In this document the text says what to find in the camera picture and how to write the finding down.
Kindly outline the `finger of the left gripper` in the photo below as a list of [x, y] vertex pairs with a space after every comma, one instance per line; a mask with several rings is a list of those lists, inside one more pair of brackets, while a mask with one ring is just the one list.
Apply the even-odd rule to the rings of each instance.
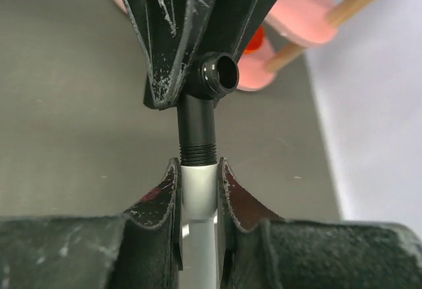
[[187, 71], [187, 80], [192, 79], [196, 63], [207, 53], [228, 53], [238, 62], [276, 1], [215, 0], [193, 64]]
[[215, 0], [122, 0], [145, 53], [148, 105], [175, 105]]

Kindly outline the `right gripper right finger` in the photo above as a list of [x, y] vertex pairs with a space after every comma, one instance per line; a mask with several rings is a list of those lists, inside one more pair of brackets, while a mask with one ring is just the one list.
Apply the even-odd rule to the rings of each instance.
[[218, 164], [222, 288], [420, 288], [421, 241], [385, 222], [278, 216]]

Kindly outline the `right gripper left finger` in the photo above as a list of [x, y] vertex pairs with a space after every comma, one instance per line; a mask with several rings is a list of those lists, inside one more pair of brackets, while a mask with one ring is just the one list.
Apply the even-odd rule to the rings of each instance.
[[122, 213], [1, 218], [2, 288], [177, 288], [182, 268], [175, 158]]

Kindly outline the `black elbow pipe fitting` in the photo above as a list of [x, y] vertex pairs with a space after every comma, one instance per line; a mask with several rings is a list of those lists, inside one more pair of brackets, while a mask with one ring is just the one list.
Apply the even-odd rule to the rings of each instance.
[[177, 102], [181, 165], [217, 163], [214, 107], [238, 82], [237, 62], [228, 53], [210, 52], [194, 61]]

